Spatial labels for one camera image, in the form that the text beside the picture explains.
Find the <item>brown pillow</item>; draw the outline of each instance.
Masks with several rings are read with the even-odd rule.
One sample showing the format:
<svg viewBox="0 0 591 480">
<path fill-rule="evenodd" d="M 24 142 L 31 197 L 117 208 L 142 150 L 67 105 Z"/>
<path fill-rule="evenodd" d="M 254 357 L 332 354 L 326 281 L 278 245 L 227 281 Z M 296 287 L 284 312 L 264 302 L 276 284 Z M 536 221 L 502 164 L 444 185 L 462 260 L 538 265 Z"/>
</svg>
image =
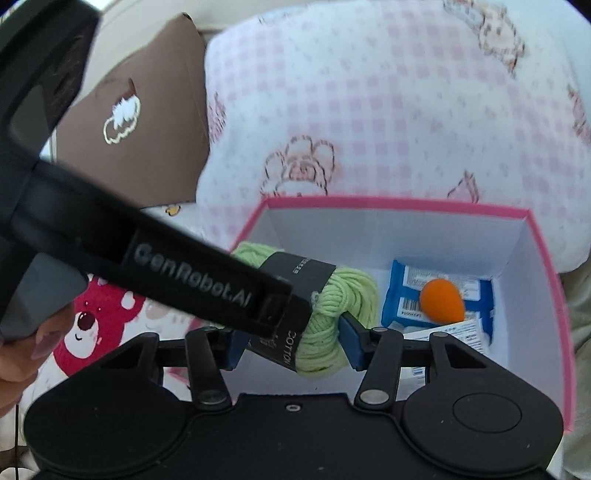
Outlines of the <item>brown pillow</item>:
<svg viewBox="0 0 591 480">
<path fill-rule="evenodd" d="M 194 202 L 209 155 L 205 46 L 185 14 L 115 68 L 57 127 L 57 162 L 137 207 Z"/>
</svg>

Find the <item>orange egg-shaped object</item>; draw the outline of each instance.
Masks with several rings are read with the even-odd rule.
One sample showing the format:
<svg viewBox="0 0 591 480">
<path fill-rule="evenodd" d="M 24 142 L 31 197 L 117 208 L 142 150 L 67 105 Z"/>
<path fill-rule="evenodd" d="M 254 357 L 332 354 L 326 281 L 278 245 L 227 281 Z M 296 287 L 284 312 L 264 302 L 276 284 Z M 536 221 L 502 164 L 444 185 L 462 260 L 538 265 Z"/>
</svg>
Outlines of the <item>orange egg-shaped object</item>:
<svg viewBox="0 0 591 480">
<path fill-rule="evenodd" d="M 439 325 L 463 322 L 466 307 L 456 286 L 444 278 L 428 282 L 419 297 L 421 310 Z"/>
</svg>

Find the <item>bear nose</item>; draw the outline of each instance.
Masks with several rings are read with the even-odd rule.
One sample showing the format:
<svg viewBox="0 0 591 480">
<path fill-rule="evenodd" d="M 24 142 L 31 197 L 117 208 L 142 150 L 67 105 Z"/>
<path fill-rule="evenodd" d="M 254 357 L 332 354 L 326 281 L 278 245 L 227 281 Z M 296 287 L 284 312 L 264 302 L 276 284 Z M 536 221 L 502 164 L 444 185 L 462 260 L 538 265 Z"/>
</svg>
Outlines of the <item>bear nose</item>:
<svg viewBox="0 0 591 480">
<path fill-rule="evenodd" d="M 90 312 L 82 312 L 78 317 L 78 328 L 80 330 L 90 330 L 95 324 L 95 316 Z"/>
</svg>

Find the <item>white and pink pillow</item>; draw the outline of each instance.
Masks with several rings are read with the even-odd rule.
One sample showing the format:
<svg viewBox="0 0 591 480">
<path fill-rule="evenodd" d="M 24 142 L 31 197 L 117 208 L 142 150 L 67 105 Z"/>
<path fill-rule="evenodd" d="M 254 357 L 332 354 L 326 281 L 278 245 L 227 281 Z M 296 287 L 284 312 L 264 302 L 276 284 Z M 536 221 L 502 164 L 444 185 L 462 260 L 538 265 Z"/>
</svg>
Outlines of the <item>white and pink pillow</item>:
<svg viewBox="0 0 591 480">
<path fill-rule="evenodd" d="M 591 245 L 591 128 L 561 44 L 476 0 L 275 11 L 206 55 L 204 237 L 229 248 L 262 198 L 353 195 L 530 208 L 558 271 Z"/>
</svg>

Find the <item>green yarn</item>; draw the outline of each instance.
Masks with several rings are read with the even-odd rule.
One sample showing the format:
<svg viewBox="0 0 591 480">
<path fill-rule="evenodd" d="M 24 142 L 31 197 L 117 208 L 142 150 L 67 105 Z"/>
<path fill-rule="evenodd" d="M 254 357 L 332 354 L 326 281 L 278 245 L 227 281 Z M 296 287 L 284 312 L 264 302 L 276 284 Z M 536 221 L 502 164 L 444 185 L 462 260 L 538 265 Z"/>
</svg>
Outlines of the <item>green yarn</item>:
<svg viewBox="0 0 591 480">
<path fill-rule="evenodd" d="M 259 268 L 277 251 L 267 245 L 243 242 L 232 255 Z M 366 273 L 337 267 L 312 306 L 312 316 L 295 353 L 295 368 L 301 374 L 327 375 L 348 365 L 338 340 L 340 315 L 350 312 L 364 327 L 374 327 L 379 313 L 378 288 Z"/>
</svg>

